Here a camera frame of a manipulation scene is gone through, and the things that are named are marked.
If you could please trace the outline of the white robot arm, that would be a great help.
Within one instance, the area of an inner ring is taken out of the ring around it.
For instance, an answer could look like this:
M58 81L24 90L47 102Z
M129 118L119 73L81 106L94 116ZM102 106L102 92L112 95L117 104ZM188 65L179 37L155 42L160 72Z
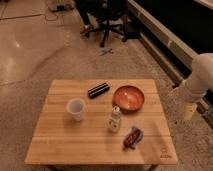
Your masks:
M171 91L179 101L185 120L193 117L197 103L207 91L213 91L213 53L202 53L194 57L191 69L191 74Z

